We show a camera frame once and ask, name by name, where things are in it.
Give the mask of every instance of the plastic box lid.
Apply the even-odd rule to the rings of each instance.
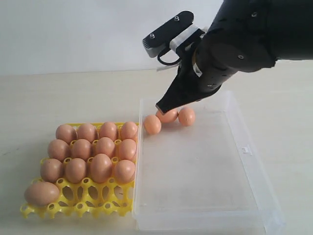
[[[232,92],[190,104],[196,121],[143,128],[157,99],[140,102],[133,217],[140,230],[284,226],[279,206]]]

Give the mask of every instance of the egg tray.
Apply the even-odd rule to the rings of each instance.
[[[103,123],[92,124],[99,131]],[[114,142],[117,147],[121,143],[120,129],[123,123],[118,122],[115,124],[118,127],[118,139]],[[77,129],[82,123],[69,123],[69,125]],[[88,169],[92,159],[93,157],[87,160]],[[64,166],[70,160],[71,158],[64,159]],[[115,167],[119,158],[115,156],[111,161],[113,167]],[[32,184],[38,181],[43,181],[43,179],[34,179]],[[79,217],[83,217],[83,214],[86,212],[91,213],[93,217],[98,217],[100,213],[111,214],[113,212],[117,212],[120,216],[125,216],[127,212],[131,212],[132,210],[134,181],[119,185],[112,176],[106,182],[98,184],[91,179],[90,172],[88,172],[88,176],[78,184],[73,184],[65,178],[60,178],[56,181],[55,185],[60,190],[58,200],[45,207],[36,207],[29,203],[22,205],[20,211],[24,218],[27,218],[30,213],[35,213],[41,218],[44,218],[48,214],[53,219],[58,212],[66,216],[76,213]]]

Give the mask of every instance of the table surface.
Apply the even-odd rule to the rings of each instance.
[[[46,157],[58,125],[138,121],[139,100],[163,95],[175,73],[171,69],[0,77],[0,234],[147,234],[136,231],[130,215],[25,220],[19,207],[24,190],[39,176],[39,161]],[[312,74],[310,62],[278,63],[270,70],[238,73],[222,88],[233,91],[240,104],[285,215],[287,235],[313,234]]]

